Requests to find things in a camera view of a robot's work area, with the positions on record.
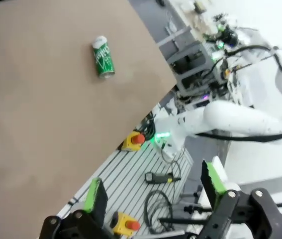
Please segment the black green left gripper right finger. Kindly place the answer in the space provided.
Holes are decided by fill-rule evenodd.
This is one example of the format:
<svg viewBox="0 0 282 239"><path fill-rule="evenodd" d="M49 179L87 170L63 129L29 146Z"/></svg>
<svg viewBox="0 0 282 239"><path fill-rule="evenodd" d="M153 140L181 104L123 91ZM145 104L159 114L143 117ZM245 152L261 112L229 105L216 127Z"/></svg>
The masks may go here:
<svg viewBox="0 0 282 239"><path fill-rule="evenodd" d="M250 194L226 189L212 163L202 162L201 182L212 214L199 233L201 239L224 239L231 224L245 224L255 239L282 239L282 214L264 188Z"/></svg>

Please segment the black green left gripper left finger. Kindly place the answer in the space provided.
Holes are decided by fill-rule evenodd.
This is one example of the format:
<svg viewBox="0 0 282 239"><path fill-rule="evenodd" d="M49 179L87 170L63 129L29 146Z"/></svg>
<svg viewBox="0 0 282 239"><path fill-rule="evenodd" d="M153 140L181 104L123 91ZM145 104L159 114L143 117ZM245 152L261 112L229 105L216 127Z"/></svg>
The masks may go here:
<svg viewBox="0 0 282 239"><path fill-rule="evenodd" d="M40 239L112 239L113 233L104 227L107 193L100 178L89 187L82 209L65 218L48 216L42 225Z"/></svg>

